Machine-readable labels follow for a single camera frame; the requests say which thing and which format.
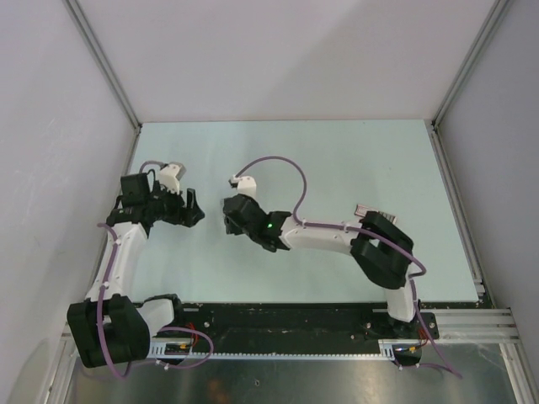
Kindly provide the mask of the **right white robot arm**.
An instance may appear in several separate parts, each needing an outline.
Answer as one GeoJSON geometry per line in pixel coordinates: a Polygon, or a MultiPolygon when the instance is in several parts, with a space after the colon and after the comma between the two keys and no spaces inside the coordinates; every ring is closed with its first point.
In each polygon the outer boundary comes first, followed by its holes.
{"type": "Polygon", "coordinates": [[[298,221],[291,212],[264,212],[245,194],[225,198],[222,212],[228,234],[244,235],[271,253],[316,249],[352,257],[365,276],[384,289],[390,331],[407,338],[418,329],[414,274],[409,271],[412,263],[419,263],[414,242],[382,214],[368,211],[358,227],[298,221]]]}

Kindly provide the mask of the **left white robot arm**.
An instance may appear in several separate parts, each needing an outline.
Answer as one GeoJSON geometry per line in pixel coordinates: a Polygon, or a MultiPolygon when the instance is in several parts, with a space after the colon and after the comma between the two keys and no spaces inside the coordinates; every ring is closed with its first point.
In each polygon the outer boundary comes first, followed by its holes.
{"type": "Polygon", "coordinates": [[[107,243],[96,278],[84,299],[67,310],[67,324],[85,367],[143,360],[153,337],[162,331],[174,337],[185,329],[186,316],[176,294],[141,302],[129,297],[153,225],[191,228],[205,217],[195,190],[181,190],[183,175],[183,166],[169,163],[153,179],[147,173],[121,177],[120,195],[100,225],[107,243]]]}

